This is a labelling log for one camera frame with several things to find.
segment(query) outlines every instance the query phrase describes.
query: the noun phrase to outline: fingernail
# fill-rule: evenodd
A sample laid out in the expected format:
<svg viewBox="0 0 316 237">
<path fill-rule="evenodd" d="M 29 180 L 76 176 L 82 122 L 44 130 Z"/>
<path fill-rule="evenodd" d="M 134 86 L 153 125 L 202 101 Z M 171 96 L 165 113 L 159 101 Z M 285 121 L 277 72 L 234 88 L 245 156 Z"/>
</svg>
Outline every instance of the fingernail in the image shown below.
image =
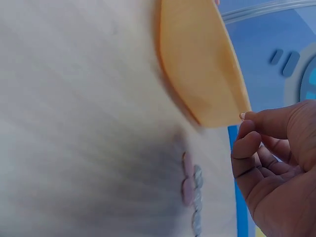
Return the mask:
<svg viewBox="0 0 316 237">
<path fill-rule="evenodd" d="M 239 115 L 239 118 L 240 118 L 242 121 L 244 121 L 244 120 L 245 120 L 245 116 L 246 116 L 245 113 L 241 113 L 241 114 Z"/>
</svg>

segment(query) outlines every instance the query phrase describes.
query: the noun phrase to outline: orange plastic scoop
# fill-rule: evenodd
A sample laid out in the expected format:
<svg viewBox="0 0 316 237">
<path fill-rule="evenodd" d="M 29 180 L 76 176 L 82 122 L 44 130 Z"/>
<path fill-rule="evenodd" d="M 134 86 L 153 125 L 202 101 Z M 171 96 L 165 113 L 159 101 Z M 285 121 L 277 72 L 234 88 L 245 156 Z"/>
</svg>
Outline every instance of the orange plastic scoop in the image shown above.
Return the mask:
<svg viewBox="0 0 316 237">
<path fill-rule="evenodd" d="M 161 0 L 159 27 L 163 69 L 197 121 L 207 127 L 239 123 L 250 103 L 213 0 Z"/>
</svg>

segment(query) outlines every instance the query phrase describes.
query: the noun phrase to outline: clear plastic tube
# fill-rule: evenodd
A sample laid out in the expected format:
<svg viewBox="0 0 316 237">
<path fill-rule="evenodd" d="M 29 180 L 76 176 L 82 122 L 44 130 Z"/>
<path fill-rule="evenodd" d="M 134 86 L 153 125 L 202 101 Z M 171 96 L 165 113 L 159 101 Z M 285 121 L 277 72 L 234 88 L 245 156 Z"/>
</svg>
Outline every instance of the clear plastic tube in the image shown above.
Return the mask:
<svg viewBox="0 0 316 237">
<path fill-rule="evenodd" d="M 273 1 L 256 6 L 251 6 L 222 15 L 225 24 L 241 21 L 244 19 L 261 16 L 277 11 L 284 11 L 300 7 L 316 6 L 316 0 L 283 0 Z"/>
</svg>

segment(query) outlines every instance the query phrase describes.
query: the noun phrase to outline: pink bead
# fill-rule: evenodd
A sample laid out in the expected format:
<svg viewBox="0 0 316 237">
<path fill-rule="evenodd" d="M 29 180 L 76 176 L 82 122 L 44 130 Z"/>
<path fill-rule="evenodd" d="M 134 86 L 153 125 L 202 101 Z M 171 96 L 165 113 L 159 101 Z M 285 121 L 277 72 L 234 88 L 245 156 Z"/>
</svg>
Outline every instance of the pink bead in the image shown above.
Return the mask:
<svg viewBox="0 0 316 237">
<path fill-rule="evenodd" d="M 192 177 L 194 175 L 192 158 L 188 152 L 185 152 L 183 156 L 183 169 L 185 176 Z"/>
<path fill-rule="evenodd" d="M 193 179 L 187 178 L 182 184 L 182 200 L 185 206 L 191 206 L 194 200 Z"/>
</svg>

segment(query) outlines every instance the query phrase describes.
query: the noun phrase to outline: hand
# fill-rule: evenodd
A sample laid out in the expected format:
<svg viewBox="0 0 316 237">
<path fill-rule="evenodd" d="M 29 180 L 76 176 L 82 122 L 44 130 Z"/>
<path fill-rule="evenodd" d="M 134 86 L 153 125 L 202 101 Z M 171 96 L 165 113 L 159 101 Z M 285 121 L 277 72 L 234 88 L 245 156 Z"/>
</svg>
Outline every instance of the hand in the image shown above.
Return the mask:
<svg viewBox="0 0 316 237">
<path fill-rule="evenodd" d="M 232 167 L 266 236 L 316 236 L 316 101 L 246 113 Z"/>
</svg>

